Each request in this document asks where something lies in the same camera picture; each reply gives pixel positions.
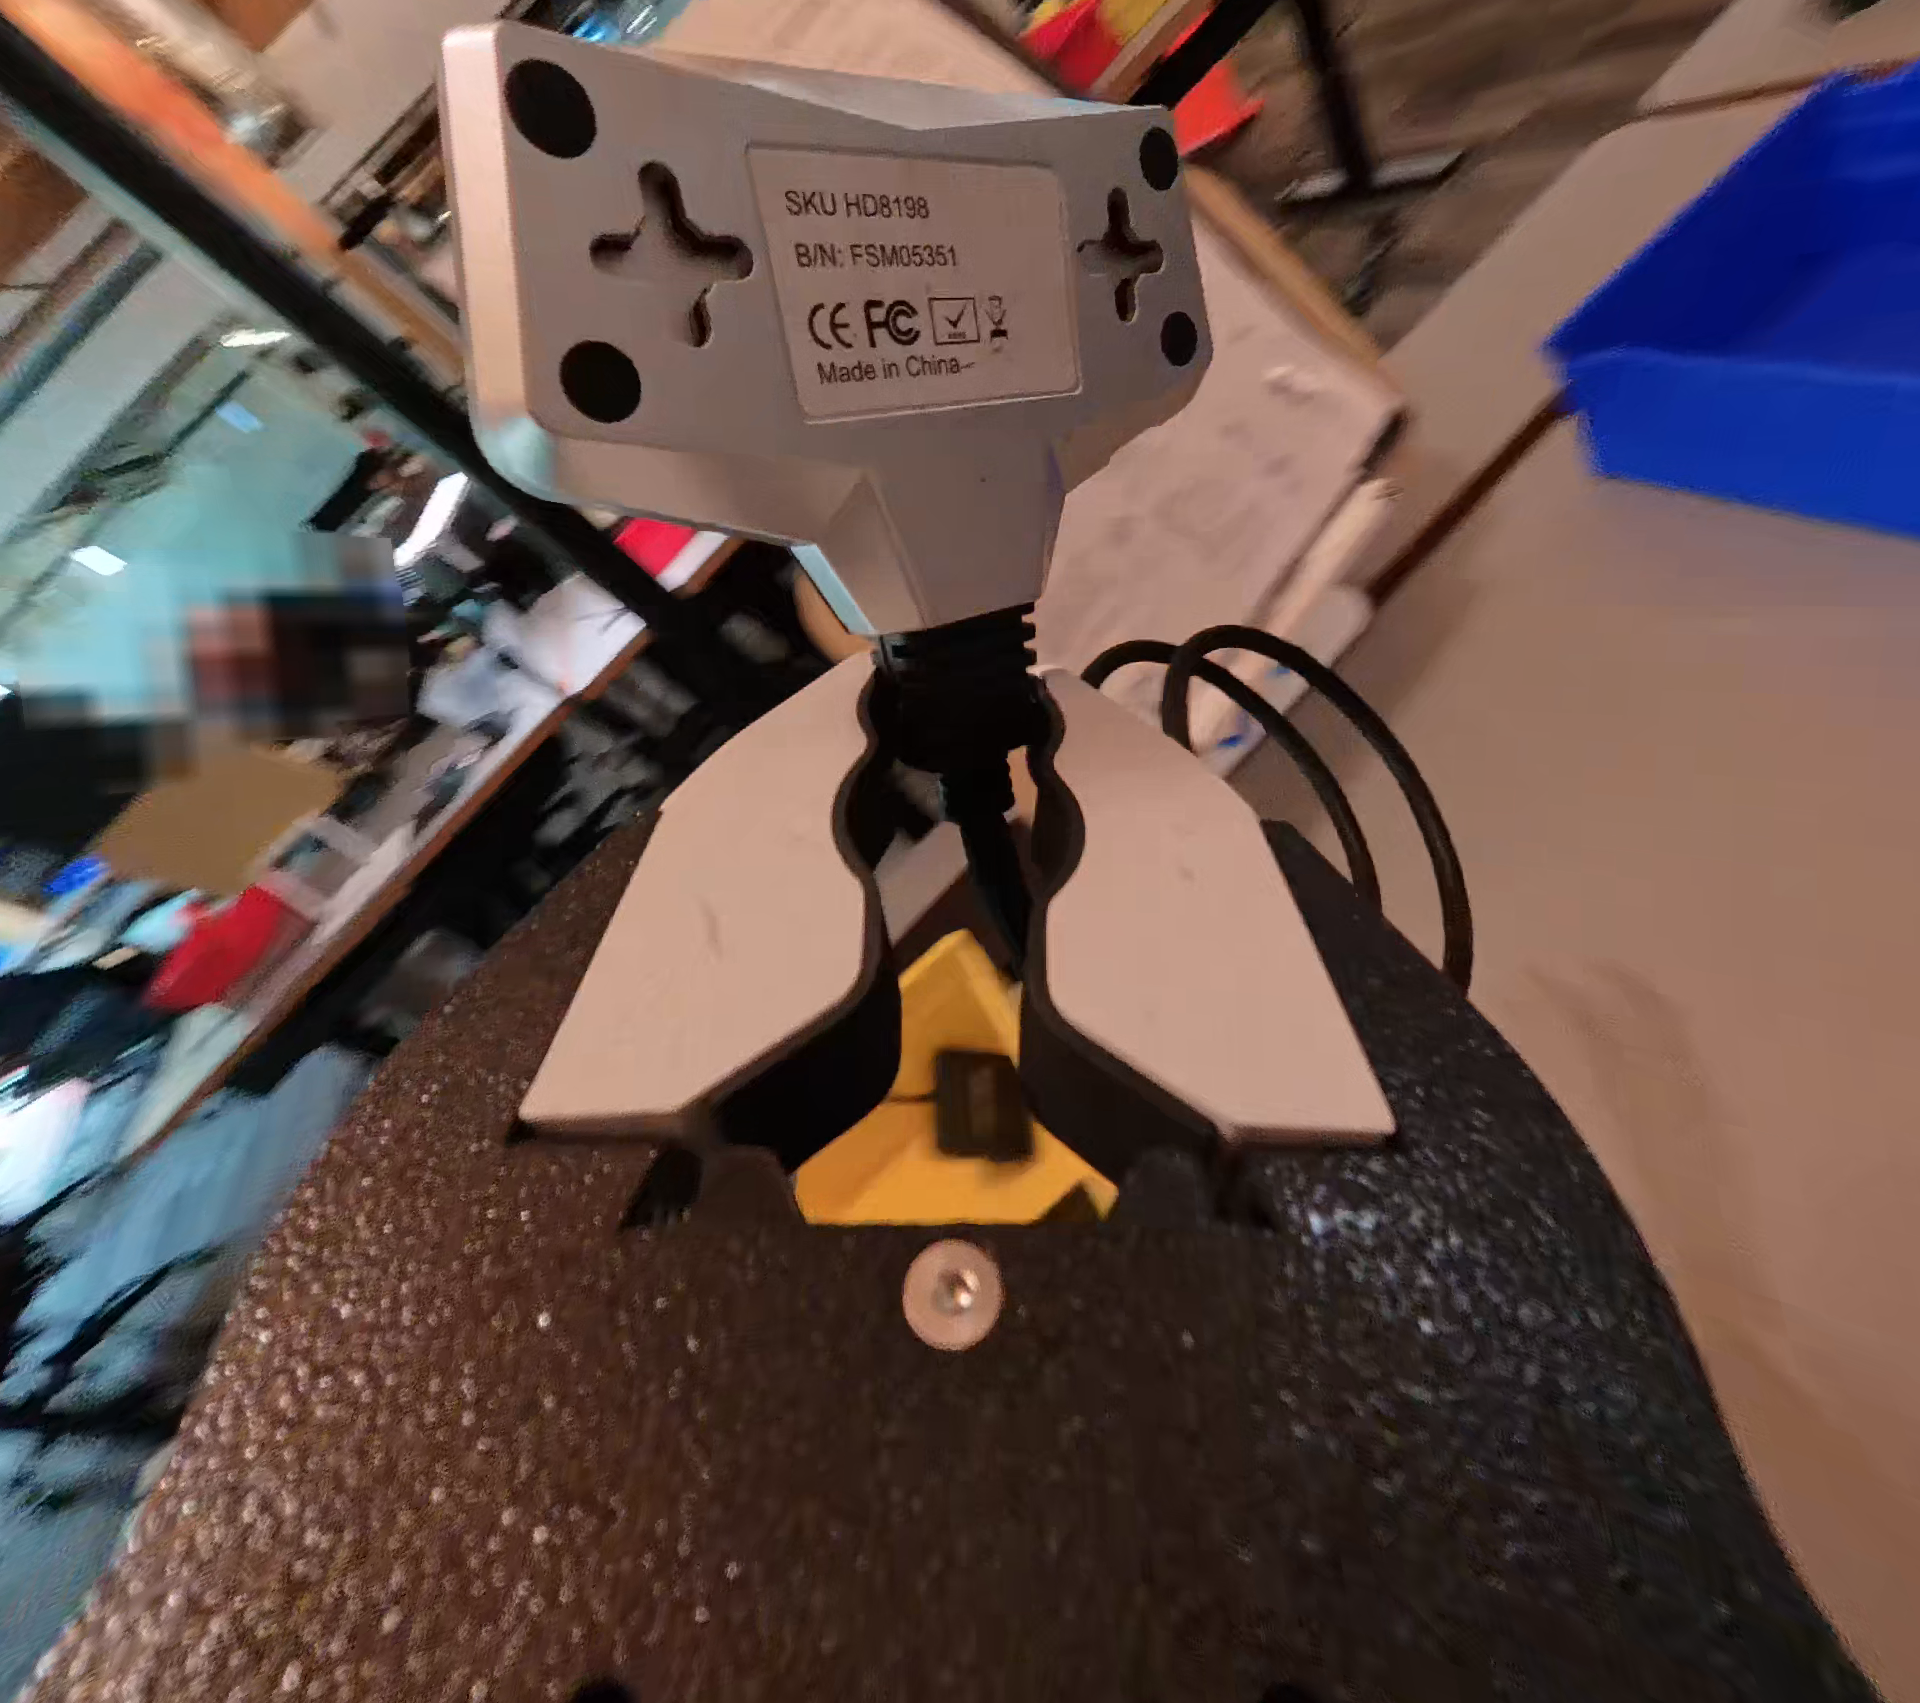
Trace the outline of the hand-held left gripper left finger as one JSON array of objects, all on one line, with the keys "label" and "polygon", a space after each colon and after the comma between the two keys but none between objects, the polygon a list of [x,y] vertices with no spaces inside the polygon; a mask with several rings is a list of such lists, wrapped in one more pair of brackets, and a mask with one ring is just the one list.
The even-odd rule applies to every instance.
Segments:
[{"label": "hand-held left gripper left finger", "polygon": [[878,741],[846,659],[675,789],[519,1123],[542,1137],[757,1147],[797,1171],[900,1071],[900,971],[854,811]]}]

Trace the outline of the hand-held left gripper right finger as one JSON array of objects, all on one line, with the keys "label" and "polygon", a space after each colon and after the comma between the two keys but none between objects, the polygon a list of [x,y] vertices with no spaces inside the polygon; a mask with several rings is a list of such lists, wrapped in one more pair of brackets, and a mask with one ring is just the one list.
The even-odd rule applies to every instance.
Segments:
[{"label": "hand-held left gripper right finger", "polygon": [[1023,1091],[1040,1125],[1097,1171],[1393,1139],[1256,813],[1091,683],[1039,681]]}]

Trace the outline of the silver usb hub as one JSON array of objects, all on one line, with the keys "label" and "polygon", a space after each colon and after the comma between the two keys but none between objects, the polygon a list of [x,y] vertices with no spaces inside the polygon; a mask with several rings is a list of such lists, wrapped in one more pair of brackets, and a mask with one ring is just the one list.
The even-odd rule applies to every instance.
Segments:
[{"label": "silver usb hub", "polygon": [[1213,359],[1156,107],[445,36],[476,441],[516,487],[787,545],[900,635],[1033,605],[1074,479]]}]

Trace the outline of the cluttered long workbench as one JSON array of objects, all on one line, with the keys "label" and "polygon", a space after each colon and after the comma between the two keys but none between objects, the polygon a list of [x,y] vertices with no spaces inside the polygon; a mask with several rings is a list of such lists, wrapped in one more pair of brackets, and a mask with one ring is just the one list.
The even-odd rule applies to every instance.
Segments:
[{"label": "cluttered long workbench", "polygon": [[608,831],[747,713],[752,563],[721,535],[669,563],[690,631],[584,581],[432,669],[426,709],[339,777],[240,751],[108,829],[45,929],[5,951],[5,1127],[49,1093],[122,1095],[111,1151],[313,1049],[389,1051]]}]

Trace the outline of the yellow block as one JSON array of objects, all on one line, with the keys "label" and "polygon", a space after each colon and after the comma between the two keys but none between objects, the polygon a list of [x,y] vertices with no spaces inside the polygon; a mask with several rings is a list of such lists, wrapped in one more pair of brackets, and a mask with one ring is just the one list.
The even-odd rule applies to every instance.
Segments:
[{"label": "yellow block", "polygon": [[1119,1197],[1033,1113],[1021,989],[958,929],[900,973],[887,1099],[797,1173],[817,1225],[1026,1227],[1107,1217]]}]

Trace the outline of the white printed cardboard box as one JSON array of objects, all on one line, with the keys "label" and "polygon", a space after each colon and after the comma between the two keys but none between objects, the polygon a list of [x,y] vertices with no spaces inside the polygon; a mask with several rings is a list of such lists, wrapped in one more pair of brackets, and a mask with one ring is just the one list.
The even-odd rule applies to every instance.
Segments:
[{"label": "white printed cardboard box", "polygon": [[[1040,98],[1054,86],[948,0],[693,0],[672,52]],[[1402,419],[1381,349],[1228,181],[1184,167],[1213,365],[1170,421],[1068,443],[1040,655],[1268,617]]]}]

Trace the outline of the blue plastic bin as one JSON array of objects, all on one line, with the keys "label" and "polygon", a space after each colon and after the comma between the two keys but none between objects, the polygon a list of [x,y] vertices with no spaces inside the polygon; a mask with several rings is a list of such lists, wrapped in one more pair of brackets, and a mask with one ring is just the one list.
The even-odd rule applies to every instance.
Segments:
[{"label": "blue plastic bin", "polygon": [[1918,535],[1918,74],[1820,84],[1548,335],[1611,479]]}]

